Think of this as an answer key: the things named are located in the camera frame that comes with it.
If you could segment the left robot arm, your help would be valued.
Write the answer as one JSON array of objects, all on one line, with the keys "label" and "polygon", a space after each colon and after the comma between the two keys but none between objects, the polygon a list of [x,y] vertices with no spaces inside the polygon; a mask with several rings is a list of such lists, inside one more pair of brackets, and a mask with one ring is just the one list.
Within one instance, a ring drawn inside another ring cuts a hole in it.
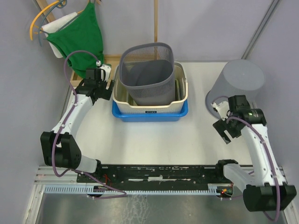
[{"label": "left robot arm", "polygon": [[99,182],[103,178],[103,170],[97,167],[98,161],[82,155],[75,137],[95,102],[98,99],[110,100],[115,83],[110,76],[109,64],[86,70],[86,78],[74,89],[70,107],[59,123],[50,132],[43,132],[40,137],[47,166],[87,172],[87,177],[93,182]]}]

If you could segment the grey slotted laundry basket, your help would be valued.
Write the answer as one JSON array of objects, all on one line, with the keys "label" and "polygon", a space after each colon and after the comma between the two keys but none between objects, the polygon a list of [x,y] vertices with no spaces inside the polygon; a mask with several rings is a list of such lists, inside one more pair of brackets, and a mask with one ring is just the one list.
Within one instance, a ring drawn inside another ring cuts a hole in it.
[{"label": "grey slotted laundry basket", "polygon": [[139,106],[169,105],[175,100],[174,55],[162,42],[134,46],[119,63],[119,79]]}]

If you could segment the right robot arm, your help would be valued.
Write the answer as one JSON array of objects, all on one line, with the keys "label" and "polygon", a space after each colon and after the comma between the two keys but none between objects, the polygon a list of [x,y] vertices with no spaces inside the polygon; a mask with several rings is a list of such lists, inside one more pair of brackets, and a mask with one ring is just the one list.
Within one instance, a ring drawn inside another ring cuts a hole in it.
[{"label": "right robot arm", "polygon": [[281,173],[268,138],[265,115],[251,107],[244,95],[226,97],[211,103],[220,119],[214,129],[225,141],[242,136],[245,139],[253,165],[253,174],[241,168],[236,160],[219,160],[214,171],[219,182],[230,180],[241,192],[245,207],[250,212],[283,211],[295,198],[295,186],[288,185]]}]

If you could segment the grey round plastic bin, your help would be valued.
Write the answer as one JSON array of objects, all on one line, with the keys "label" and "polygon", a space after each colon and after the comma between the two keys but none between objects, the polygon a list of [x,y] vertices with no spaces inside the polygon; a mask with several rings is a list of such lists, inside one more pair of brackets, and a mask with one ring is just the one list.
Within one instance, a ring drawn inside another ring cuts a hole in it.
[{"label": "grey round plastic bin", "polygon": [[212,116],[219,119],[219,113],[212,108],[212,103],[219,104],[234,95],[245,95],[252,103],[264,84],[265,74],[256,64],[245,59],[230,61],[207,93],[206,108]]}]

